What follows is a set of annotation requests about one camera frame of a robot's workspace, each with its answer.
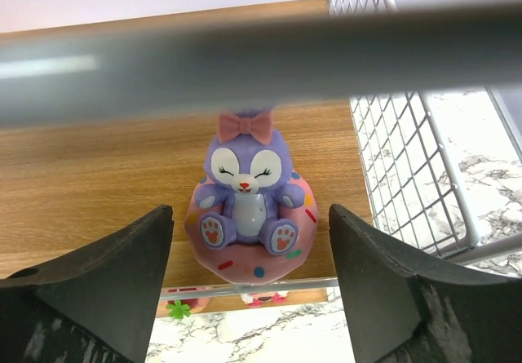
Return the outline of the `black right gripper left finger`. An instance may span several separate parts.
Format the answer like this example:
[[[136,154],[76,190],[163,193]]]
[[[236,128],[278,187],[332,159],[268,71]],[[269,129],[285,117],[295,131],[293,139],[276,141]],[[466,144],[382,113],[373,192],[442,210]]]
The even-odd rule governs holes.
[[[1,281],[3,362],[143,362],[170,255],[173,210]]]

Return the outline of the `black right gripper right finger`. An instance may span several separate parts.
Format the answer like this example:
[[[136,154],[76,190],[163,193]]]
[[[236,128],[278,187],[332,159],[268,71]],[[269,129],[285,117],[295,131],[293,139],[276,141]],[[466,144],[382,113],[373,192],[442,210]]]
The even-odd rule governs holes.
[[[339,204],[330,243],[357,362],[519,362],[521,281],[450,263]]]

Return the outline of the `pink strawberry cake toy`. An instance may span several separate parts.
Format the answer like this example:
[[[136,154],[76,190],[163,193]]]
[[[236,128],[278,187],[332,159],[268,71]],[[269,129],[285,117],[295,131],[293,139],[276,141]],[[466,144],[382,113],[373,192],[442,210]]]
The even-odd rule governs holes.
[[[284,303],[286,301],[288,291],[273,291],[259,293],[243,293],[240,298],[249,308],[257,308],[265,303]]]

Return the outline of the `purple bunny pink donut toy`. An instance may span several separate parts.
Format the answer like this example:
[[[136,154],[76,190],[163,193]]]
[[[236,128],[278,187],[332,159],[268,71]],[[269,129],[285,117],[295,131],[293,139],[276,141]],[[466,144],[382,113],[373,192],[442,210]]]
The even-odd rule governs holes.
[[[234,285],[265,285],[306,260],[319,224],[271,108],[221,113],[188,204],[197,261]]]

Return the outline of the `pink bear green flower toy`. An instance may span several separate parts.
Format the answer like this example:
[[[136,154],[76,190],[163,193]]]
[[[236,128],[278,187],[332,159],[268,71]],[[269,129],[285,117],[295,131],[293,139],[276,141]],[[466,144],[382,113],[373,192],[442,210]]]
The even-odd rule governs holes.
[[[192,314],[202,312],[210,302],[209,297],[190,299],[171,299],[160,305],[166,310],[166,315],[176,320],[183,320]]]

